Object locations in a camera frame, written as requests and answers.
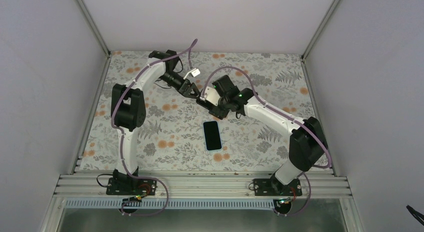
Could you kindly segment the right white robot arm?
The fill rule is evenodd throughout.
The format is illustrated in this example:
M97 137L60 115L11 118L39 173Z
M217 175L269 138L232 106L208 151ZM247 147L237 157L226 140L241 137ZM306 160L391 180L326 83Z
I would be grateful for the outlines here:
M196 102L209 114L224 119L229 112L264 123L289 136L288 159L270 177L267 195L282 196L290 183L309 171L328 149L320 122L315 117L303 119L267 103L252 88L240 90L224 75L206 86Z

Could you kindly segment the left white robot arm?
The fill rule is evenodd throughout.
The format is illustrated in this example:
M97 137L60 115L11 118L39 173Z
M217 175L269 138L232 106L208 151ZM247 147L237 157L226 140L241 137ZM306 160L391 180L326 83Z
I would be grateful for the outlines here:
M147 115L144 91L149 90L156 80L162 80L185 98L200 96L193 82L174 71L179 62L180 54L176 51L155 50L149 54L145 67L136 77L112 88L111 125L119 135L119 159L112 177L128 195L134 194L140 183L136 152L140 127Z

